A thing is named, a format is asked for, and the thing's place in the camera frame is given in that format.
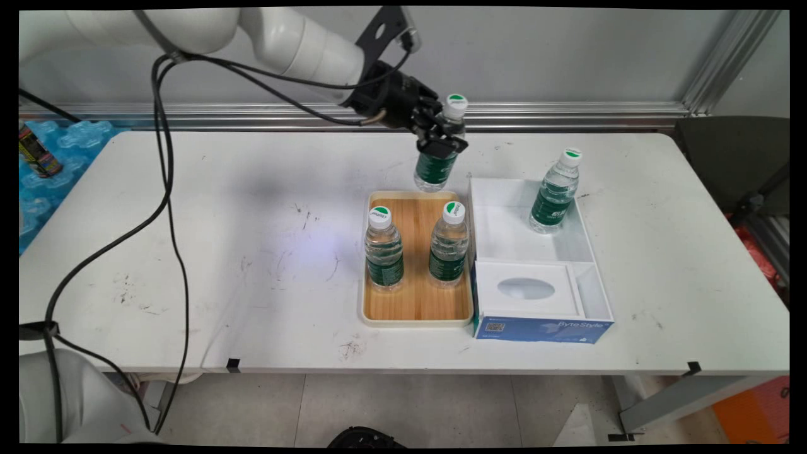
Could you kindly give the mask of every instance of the bottle cap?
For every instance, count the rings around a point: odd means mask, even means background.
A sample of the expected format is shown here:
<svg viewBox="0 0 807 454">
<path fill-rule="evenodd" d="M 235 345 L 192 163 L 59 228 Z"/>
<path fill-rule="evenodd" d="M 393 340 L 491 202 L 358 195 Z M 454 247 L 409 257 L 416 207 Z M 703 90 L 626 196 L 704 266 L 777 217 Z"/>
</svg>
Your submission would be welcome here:
<svg viewBox="0 0 807 454">
<path fill-rule="evenodd" d="M 445 107 L 443 108 L 443 115 L 452 120 L 462 120 L 465 115 L 465 110 L 468 108 L 468 99 L 465 96 L 448 95 L 445 98 Z"/>
<path fill-rule="evenodd" d="M 564 166 L 569 167 L 577 167 L 580 165 L 580 160 L 583 159 L 583 154 L 580 153 L 580 150 L 576 148 L 567 148 L 563 150 L 563 154 L 560 155 L 560 162 L 563 163 Z"/>
<path fill-rule="evenodd" d="M 392 224 L 392 213 L 387 207 L 375 207 L 370 210 L 367 219 L 370 220 L 370 227 L 384 230 Z"/>
<path fill-rule="evenodd" d="M 465 220 L 465 205 L 449 202 L 443 207 L 443 221 L 451 225 L 461 224 Z"/>
</svg>

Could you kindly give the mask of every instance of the robotic arm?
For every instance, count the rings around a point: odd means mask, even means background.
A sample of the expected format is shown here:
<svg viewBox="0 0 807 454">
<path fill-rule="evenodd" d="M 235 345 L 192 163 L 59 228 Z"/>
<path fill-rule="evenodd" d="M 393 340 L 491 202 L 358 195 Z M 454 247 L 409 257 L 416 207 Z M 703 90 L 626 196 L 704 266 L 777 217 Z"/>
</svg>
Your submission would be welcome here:
<svg viewBox="0 0 807 454">
<path fill-rule="evenodd" d="M 255 57 L 276 74 L 332 85 L 361 85 L 390 73 L 378 58 L 393 40 L 408 53 L 420 38 L 401 6 L 383 6 L 356 44 L 287 7 L 207 8 L 132 11 L 20 11 L 19 63 L 55 48 L 77 45 L 150 44 L 208 54 L 230 43 L 241 27 Z M 435 116 L 437 93 L 395 70 L 389 77 L 354 90 L 308 86 L 320 97 L 361 116 L 381 116 L 388 128 L 417 135 L 421 153 L 445 158 L 467 142 L 445 133 Z"/>
</svg>

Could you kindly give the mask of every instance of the table surface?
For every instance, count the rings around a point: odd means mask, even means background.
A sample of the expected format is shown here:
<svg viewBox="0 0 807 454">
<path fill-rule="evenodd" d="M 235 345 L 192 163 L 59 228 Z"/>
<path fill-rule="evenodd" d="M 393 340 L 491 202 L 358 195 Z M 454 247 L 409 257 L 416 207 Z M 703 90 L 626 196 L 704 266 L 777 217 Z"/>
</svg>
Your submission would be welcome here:
<svg viewBox="0 0 807 454">
<path fill-rule="evenodd" d="M 362 220 L 416 190 L 407 133 L 177 132 L 174 218 L 190 284 L 188 372 L 788 373 L 789 312 L 674 142 L 661 134 L 469 134 L 446 187 L 540 179 L 584 151 L 577 192 L 616 322 L 596 345 L 476 340 L 359 317 Z M 162 183 L 153 132 L 113 138 L 19 260 L 19 321 L 145 219 Z M 65 289 L 62 334 L 133 372 L 176 371 L 182 279 L 167 216 Z M 19 353 L 42 350 L 21 342 Z"/>
</svg>

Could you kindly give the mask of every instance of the floor tile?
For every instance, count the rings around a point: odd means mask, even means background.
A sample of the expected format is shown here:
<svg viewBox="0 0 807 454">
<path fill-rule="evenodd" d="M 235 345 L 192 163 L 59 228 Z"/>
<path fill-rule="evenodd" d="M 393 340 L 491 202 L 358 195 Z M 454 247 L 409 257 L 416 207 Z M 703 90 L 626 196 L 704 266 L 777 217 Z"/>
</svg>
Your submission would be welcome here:
<svg viewBox="0 0 807 454">
<path fill-rule="evenodd" d="M 204 374 L 180 385 L 166 443 L 294 446 L 305 375 Z"/>
<path fill-rule="evenodd" d="M 295 446 L 323 448 L 351 426 L 408 448 L 521 445 L 508 376 L 308 375 Z"/>
<path fill-rule="evenodd" d="M 678 377 L 647 377 L 648 395 L 678 380 Z M 597 444 L 727 443 L 711 407 L 678 421 L 654 427 L 634 442 L 609 442 L 608 434 L 621 433 L 619 401 L 613 383 L 605 376 L 513 376 L 513 391 L 526 447 L 552 446 L 575 404 L 588 404 Z"/>
<path fill-rule="evenodd" d="M 602 376 L 513 376 L 521 442 L 525 447 L 552 446 L 578 403 L 588 404 L 597 444 L 619 427 L 619 401 Z"/>
</svg>

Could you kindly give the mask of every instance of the white box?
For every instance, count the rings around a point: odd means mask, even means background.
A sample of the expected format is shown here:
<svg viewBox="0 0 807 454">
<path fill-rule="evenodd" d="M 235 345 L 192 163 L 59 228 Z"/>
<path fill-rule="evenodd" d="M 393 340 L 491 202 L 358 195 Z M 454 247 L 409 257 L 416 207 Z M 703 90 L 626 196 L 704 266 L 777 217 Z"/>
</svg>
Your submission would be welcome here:
<svg viewBox="0 0 807 454">
<path fill-rule="evenodd" d="M 586 226 L 573 201 L 557 233 L 532 231 L 540 185 L 470 180 L 475 337 L 595 343 L 613 315 Z"/>
</svg>

